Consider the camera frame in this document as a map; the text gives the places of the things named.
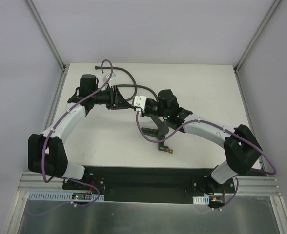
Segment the dark grey faucet valve fitting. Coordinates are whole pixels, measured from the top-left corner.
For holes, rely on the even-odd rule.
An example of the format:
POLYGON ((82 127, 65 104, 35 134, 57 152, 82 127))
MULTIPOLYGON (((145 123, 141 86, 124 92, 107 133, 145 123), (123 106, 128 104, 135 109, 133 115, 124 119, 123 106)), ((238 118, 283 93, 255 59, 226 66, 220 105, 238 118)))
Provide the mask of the dark grey faucet valve fitting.
MULTIPOLYGON (((157 128, 156 129, 151 129, 151 128, 145 128, 142 127, 141 130, 142 132, 149 136, 149 137, 154 137, 157 140, 162 140, 165 139, 166 135, 169 132, 169 127, 166 122, 161 121, 157 116, 149 116, 153 122, 156 124, 157 128)), ((163 152, 168 152, 170 154, 173 153, 173 150, 170 149, 168 146, 166 146, 163 142, 158 143, 158 150, 163 151, 163 152)))

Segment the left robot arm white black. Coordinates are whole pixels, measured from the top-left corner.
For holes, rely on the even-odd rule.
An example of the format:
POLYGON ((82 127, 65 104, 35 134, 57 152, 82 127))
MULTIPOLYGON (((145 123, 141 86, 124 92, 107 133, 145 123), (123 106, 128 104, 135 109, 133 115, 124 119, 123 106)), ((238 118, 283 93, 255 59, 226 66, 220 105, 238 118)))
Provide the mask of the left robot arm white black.
POLYGON ((43 176, 71 178, 79 189, 87 189, 90 177, 85 167, 68 160, 64 143, 71 132, 95 105, 109 110, 130 109, 132 106, 121 95, 116 85, 107 82, 98 86, 95 75, 84 74, 74 95, 68 100, 61 116, 41 134, 32 134, 28 140, 28 169, 43 176))

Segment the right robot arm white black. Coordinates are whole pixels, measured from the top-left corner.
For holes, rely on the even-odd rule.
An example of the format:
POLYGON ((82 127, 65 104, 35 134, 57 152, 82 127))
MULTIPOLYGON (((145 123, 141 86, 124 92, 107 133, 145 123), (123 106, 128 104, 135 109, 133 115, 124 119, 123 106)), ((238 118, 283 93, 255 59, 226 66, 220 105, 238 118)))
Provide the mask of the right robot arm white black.
POLYGON ((203 119, 180 107, 170 89, 161 90, 157 100, 136 96, 133 104, 139 116, 163 118, 174 132, 202 137, 224 149, 225 161, 198 182, 198 188, 205 193, 216 193, 227 180, 237 175, 246 175, 261 156, 261 147, 247 126, 241 124, 231 127, 203 119))

